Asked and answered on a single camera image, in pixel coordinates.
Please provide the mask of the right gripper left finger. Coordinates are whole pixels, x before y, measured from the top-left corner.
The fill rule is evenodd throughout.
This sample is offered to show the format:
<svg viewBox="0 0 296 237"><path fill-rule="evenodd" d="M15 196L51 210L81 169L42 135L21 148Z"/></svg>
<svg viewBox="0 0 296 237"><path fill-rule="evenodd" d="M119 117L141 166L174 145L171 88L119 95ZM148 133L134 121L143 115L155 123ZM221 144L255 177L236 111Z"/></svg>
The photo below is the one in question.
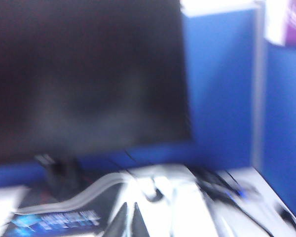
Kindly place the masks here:
<svg viewBox="0 0 296 237"><path fill-rule="evenodd" d="M125 202L121 208L119 209L118 213L114 217L111 225L110 225L110 236L111 237L122 237L127 223L127 211L128 206Z"/></svg>

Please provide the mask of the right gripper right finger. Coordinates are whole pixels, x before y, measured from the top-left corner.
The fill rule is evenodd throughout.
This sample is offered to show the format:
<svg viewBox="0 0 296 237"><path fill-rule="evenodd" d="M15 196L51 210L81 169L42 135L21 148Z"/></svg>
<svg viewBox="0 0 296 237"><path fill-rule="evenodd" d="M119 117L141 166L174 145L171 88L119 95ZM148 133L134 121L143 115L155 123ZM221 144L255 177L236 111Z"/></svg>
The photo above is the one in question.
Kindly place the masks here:
<svg viewBox="0 0 296 237"><path fill-rule="evenodd" d="M150 237L137 202L134 204L134 237Z"/></svg>

